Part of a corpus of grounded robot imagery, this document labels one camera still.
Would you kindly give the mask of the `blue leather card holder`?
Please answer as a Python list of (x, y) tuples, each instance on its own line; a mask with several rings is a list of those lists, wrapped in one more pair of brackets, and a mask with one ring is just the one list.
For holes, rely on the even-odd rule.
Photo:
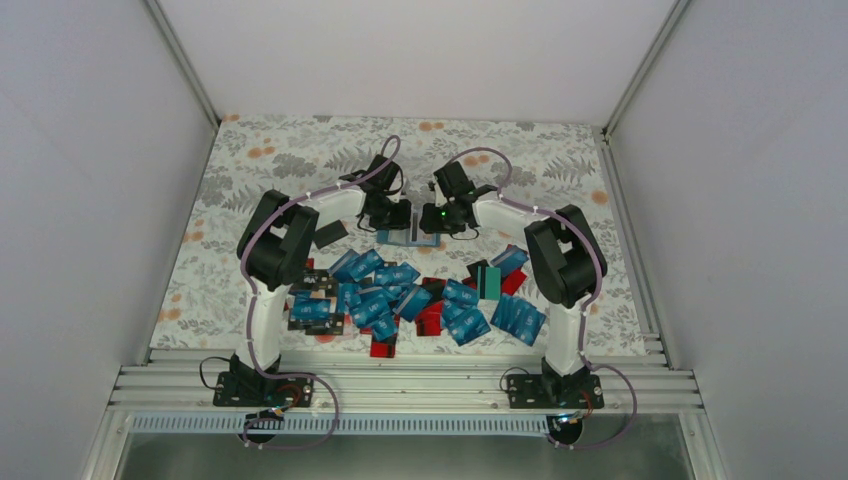
[(438, 247), (441, 238), (438, 233), (425, 233), (418, 227), (404, 230), (378, 230), (376, 241), (379, 244), (397, 247)]

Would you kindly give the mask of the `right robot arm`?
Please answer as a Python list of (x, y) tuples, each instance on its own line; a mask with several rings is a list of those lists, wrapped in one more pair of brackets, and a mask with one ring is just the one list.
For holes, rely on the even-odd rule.
[(588, 375), (586, 313), (607, 274), (584, 212), (574, 205), (546, 210), (509, 199), (492, 185), (476, 187), (456, 162), (436, 170), (434, 177), (436, 201), (423, 207), (422, 230), (493, 229), (524, 242), (535, 284), (549, 302), (541, 391), (552, 406), (567, 406), (580, 393), (579, 379)]

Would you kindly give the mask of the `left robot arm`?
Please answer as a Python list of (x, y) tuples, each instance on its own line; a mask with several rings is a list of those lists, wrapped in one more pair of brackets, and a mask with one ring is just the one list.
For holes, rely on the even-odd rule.
[(304, 275), (307, 257), (319, 229), (359, 215), (372, 181), (394, 164), (379, 156), (363, 174), (293, 198), (266, 192), (256, 206), (237, 246), (240, 272), (247, 282), (245, 340), (236, 350), (247, 369), (239, 392), (255, 405), (270, 402), (278, 391), (274, 374), (280, 358), (279, 328), (289, 287)]

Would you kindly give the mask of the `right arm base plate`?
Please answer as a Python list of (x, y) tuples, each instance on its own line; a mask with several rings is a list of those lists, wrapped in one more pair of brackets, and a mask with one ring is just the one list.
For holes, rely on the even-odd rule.
[(512, 409), (601, 409), (605, 399), (600, 378), (591, 374), (556, 377), (543, 374), (512, 373), (505, 389)]

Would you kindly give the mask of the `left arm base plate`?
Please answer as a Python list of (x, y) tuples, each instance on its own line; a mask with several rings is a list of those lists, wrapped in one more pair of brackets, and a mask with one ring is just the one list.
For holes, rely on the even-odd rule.
[(311, 405), (314, 381), (287, 377), (271, 380), (255, 371), (244, 375), (222, 372), (212, 404), (216, 407), (306, 408)]

